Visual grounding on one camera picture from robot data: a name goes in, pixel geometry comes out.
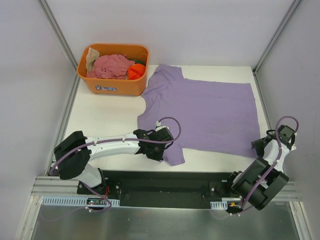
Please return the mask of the orange plastic basket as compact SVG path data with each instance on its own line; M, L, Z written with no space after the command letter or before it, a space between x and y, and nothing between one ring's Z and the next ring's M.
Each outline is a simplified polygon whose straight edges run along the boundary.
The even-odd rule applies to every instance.
M89 48L97 50L102 56L120 54L129 59L142 61L148 69L149 50L138 44L94 43L87 46L79 60L76 72L88 89L94 94L140 96L146 88L147 71L138 79L105 79L87 77L86 56Z

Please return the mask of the purple t-shirt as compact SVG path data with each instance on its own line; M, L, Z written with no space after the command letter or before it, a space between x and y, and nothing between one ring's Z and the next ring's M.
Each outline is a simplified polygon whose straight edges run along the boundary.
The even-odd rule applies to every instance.
M163 154L170 165L185 162L183 149L256 156L251 143L261 134L250 84L187 79L180 67L159 65L142 97L138 127L151 130L161 121L177 137Z

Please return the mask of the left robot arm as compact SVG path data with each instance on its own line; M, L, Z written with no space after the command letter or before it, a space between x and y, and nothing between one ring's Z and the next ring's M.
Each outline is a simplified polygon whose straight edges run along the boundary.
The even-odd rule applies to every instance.
M148 159L163 160L164 151L173 143L168 127L156 130L136 129L115 137L89 137L75 131L54 149L58 162L55 170L61 180L75 179L96 195L107 193L103 171L89 162L115 155L145 155Z

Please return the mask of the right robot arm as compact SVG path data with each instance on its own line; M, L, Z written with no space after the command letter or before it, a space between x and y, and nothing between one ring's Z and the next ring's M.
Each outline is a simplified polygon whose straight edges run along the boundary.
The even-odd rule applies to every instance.
M237 206L229 206L230 213L240 213L250 204L262 210L288 183L283 163L295 149L296 131L287 125L266 131L266 136L251 143L257 158L245 171L233 172L225 184L230 197L240 196Z

